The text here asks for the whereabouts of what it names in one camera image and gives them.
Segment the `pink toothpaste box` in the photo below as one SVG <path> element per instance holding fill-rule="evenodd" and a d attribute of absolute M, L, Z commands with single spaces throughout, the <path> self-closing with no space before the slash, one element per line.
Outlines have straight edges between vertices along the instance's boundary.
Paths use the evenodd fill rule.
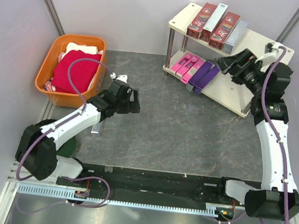
<path fill-rule="evenodd" d="M 193 57 L 193 54 L 191 53 L 186 53 L 182 58 L 179 59 L 179 61 L 177 61 L 177 63 L 175 63 L 172 67 L 171 70 L 173 71 L 174 74 L 176 74 L 176 72 L 181 69 L 181 67 L 184 66 L 184 64 L 186 62 L 188 62 L 188 60 Z"/>
<path fill-rule="evenodd" d="M 188 59 L 183 66 L 177 71 L 176 75 L 182 78 L 198 61 L 200 60 L 199 57 L 192 56 Z"/>
<path fill-rule="evenodd" d="M 198 71 L 198 69 L 201 68 L 201 66 L 205 63 L 204 60 L 198 60 L 193 66 L 187 71 L 187 73 L 184 74 L 184 76 L 181 79 L 181 82 L 184 84 L 187 84 L 188 81 L 191 79 L 191 77 Z"/>

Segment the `silver toothpaste box long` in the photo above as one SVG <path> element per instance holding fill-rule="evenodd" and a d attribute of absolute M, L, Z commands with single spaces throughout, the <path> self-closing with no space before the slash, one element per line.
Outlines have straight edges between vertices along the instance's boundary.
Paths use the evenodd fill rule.
<path fill-rule="evenodd" d="M 249 26 L 249 22 L 240 20 L 235 26 L 235 28 L 229 34 L 221 51 L 227 54 L 231 54 L 235 46 L 237 45 L 237 43 L 241 40 L 248 26 Z"/>

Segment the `red 3D toothpaste box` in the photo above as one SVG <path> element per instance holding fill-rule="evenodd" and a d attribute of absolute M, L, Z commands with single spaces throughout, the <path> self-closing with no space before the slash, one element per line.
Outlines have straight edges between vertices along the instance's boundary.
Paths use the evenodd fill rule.
<path fill-rule="evenodd" d="M 233 12 L 227 12 L 227 14 L 225 14 L 225 16 L 223 17 L 223 20 L 213 31 L 209 40 L 209 46 L 221 50 L 226 39 L 228 38 L 231 31 L 235 28 L 240 17 L 240 15 L 237 15 Z"/>
<path fill-rule="evenodd" d="M 209 42 L 211 34 L 213 31 L 217 28 L 219 23 L 222 21 L 222 18 L 224 17 L 227 9 L 228 9 L 227 4 L 222 4 L 220 3 L 213 14 L 209 17 L 207 22 L 205 23 L 202 32 L 199 36 L 199 39 L 205 42 Z"/>
<path fill-rule="evenodd" d="M 212 16 L 216 8 L 217 5 L 206 3 L 187 27 L 187 36 L 199 38 L 204 25 Z"/>

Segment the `holographic purple toothpaste box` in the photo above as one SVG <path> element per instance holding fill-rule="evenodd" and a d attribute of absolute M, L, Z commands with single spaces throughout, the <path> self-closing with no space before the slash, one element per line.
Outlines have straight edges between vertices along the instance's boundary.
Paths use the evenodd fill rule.
<path fill-rule="evenodd" d="M 194 73 L 194 75 L 189 79 L 189 81 L 186 84 L 186 89 L 189 92 L 193 91 L 194 86 L 197 84 L 197 82 L 212 68 L 212 63 L 209 61 L 204 62 L 200 68 L 197 69 L 197 71 Z"/>

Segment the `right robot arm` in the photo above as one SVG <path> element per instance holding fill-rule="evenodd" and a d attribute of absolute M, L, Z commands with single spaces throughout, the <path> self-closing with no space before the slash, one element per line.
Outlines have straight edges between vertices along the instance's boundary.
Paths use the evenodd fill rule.
<path fill-rule="evenodd" d="M 216 58 L 213 64 L 253 94 L 251 114 L 259 135 L 263 165 L 260 188 L 224 177 L 221 186 L 215 189 L 215 198 L 222 204 L 234 198 L 244 205 L 249 217 L 288 221 L 299 212 L 299 192 L 287 146 L 288 110 L 282 98 L 293 71 L 288 65 L 275 61 L 262 72 L 263 62 L 248 49 Z"/>

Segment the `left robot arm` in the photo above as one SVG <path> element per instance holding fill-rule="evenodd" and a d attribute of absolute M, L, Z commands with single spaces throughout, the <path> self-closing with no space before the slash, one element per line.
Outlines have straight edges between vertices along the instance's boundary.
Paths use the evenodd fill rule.
<path fill-rule="evenodd" d="M 16 152 L 19 163 L 16 178 L 21 169 L 31 177 L 44 180 L 49 176 L 68 178 L 74 186 L 83 186 L 88 175 L 80 162 L 58 155 L 58 150 L 71 138 L 88 127 L 94 126 L 115 114 L 139 113 L 139 91 L 127 83 L 114 80 L 109 89 L 89 98 L 77 110 L 47 125 L 30 125 L 25 128 Z"/>

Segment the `silver toothpaste box small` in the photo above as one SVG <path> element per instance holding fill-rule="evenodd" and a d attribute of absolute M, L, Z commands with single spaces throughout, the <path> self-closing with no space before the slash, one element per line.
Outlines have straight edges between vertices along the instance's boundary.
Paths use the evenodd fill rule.
<path fill-rule="evenodd" d="M 103 133 L 103 128 L 104 128 L 104 123 L 99 122 L 92 126 L 91 134 L 96 136 L 101 136 L 101 134 Z"/>

